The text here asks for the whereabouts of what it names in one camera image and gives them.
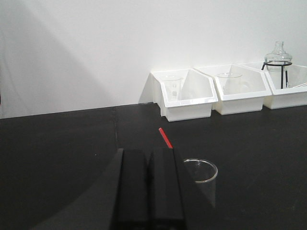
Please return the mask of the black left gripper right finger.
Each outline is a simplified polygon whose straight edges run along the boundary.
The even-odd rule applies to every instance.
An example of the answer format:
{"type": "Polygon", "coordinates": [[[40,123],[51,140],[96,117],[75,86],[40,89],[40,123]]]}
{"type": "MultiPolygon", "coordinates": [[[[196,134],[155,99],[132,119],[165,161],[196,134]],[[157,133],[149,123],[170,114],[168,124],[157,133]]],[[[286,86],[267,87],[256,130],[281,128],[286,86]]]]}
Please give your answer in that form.
{"type": "Polygon", "coordinates": [[[149,220],[152,230],[186,228],[172,149],[156,149],[149,159],[149,220]]]}

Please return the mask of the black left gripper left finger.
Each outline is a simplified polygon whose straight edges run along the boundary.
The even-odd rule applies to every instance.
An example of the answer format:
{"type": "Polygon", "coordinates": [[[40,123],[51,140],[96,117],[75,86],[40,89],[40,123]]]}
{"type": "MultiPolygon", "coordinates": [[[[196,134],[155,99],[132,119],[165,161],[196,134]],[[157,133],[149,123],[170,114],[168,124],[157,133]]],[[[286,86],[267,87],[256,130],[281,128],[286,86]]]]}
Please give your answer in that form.
{"type": "Polygon", "coordinates": [[[148,227],[147,161],[142,151],[123,153],[118,197],[118,230],[145,230],[148,227]]]}

